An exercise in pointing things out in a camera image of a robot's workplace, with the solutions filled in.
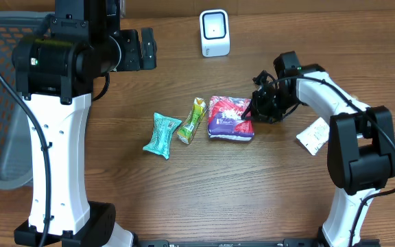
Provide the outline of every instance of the candy wrapper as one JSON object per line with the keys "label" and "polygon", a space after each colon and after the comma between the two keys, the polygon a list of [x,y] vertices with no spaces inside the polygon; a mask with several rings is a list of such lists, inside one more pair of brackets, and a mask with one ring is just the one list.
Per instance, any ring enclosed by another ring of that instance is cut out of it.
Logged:
{"label": "candy wrapper", "polygon": [[254,136],[252,123],[250,120],[241,120],[250,102],[251,99],[212,96],[208,115],[210,138],[250,141]]}
{"label": "candy wrapper", "polygon": [[184,125],[178,130],[179,140],[186,144],[191,143],[207,109],[204,99],[195,98],[193,108],[191,109],[187,120],[185,120]]}
{"label": "candy wrapper", "polygon": [[154,133],[149,144],[143,150],[164,156],[169,159],[171,136],[182,121],[171,117],[164,117],[159,113],[154,114]]}

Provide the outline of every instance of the teal package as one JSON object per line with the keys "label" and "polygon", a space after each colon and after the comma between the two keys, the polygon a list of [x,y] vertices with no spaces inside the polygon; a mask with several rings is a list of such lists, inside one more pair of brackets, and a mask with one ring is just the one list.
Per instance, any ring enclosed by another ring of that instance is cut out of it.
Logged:
{"label": "teal package", "polygon": [[181,124],[181,120],[164,117],[159,113],[154,114],[154,133],[149,144],[143,150],[164,156],[169,159],[171,136]]}

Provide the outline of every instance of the white label on package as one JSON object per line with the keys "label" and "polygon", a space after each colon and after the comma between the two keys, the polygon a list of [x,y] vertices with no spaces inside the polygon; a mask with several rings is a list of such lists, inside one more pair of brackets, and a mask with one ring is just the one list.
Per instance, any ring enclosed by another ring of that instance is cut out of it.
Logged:
{"label": "white label on package", "polygon": [[303,132],[297,134],[296,138],[312,155],[316,155],[320,148],[328,141],[329,131],[328,124],[320,117]]}

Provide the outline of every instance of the red and purple package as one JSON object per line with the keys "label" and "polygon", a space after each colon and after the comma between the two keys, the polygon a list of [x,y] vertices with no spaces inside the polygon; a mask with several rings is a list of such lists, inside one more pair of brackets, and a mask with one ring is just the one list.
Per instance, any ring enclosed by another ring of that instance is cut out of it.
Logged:
{"label": "red and purple package", "polygon": [[250,141],[254,136],[252,123],[241,119],[250,102],[251,99],[212,96],[208,115],[210,138]]}

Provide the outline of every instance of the wooden surface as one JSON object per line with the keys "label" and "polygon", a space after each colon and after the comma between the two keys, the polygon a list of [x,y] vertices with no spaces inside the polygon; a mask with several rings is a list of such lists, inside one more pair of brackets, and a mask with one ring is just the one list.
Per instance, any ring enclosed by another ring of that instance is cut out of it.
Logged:
{"label": "wooden surface", "polygon": [[[128,18],[199,16],[222,8],[228,14],[395,10],[395,0],[125,0]],[[54,11],[55,0],[0,0],[0,10]]]}
{"label": "wooden surface", "polygon": [[[231,53],[203,58],[195,17],[128,19],[122,28],[153,27],[158,68],[113,73],[93,103],[86,133],[89,200],[112,202],[117,221],[141,239],[270,240],[314,237],[328,216],[334,185],[326,146],[311,156],[296,135],[318,117],[300,107],[284,123],[255,124],[250,143],[209,141],[206,119],[191,145],[173,136],[171,157],[142,151],[153,114],[184,120],[194,97],[250,97],[251,78],[272,71],[279,53],[296,50],[344,90],[386,105],[395,127],[395,11],[273,14],[230,18]],[[104,81],[95,83],[98,92]],[[395,186],[395,178],[387,188]],[[27,219],[32,188],[0,191],[0,246]],[[362,236],[395,246],[395,194],[376,199]]]}

